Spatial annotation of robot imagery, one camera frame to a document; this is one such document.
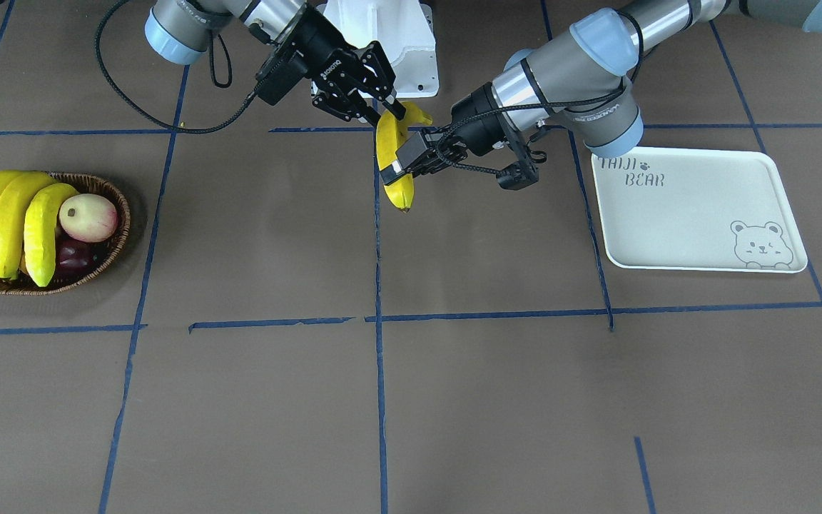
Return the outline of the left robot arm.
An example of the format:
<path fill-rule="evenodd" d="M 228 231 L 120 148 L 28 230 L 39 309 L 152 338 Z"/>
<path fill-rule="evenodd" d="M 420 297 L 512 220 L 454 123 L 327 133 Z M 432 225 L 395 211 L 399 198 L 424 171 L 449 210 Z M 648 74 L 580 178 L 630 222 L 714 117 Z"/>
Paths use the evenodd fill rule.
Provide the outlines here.
<path fill-rule="evenodd" d="M 532 50 L 452 108 L 451 122 L 411 136 L 385 157 L 385 185 L 447 167 L 472 170 L 465 159 L 508 144 L 516 160 L 489 169 L 499 185 L 517 190 L 538 179 L 542 157 L 525 134 L 542 121 L 557 121 L 581 137 L 591 153 L 617 158 L 643 136 L 641 111 L 629 73 L 642 56 L 689 27 L 721 14 L 822 33 L 822 1 L 634 1 L 600 9 L 560 36 Z"/>

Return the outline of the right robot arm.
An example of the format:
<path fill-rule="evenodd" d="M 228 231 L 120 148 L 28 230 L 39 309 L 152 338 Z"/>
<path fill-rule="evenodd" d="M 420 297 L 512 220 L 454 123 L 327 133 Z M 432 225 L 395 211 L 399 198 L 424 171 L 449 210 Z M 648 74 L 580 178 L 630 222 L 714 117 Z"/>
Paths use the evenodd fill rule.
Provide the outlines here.
<path fill-rule="evenodd" d="M 309 79 L 313 105 L 330 115 L 372 126 L 379 115 L 366 101 L 373 97 L 397 119 L 407 110 L 395 98 L 397 76 L 377 41 L 358 48 L 305 1 L 157 1 L 144 33 L 166 61 L 190 65 L 208 53 L 221 31 L 239 23 L 272 51 L 255 79 L 254 97 L 274 106 Z"/>

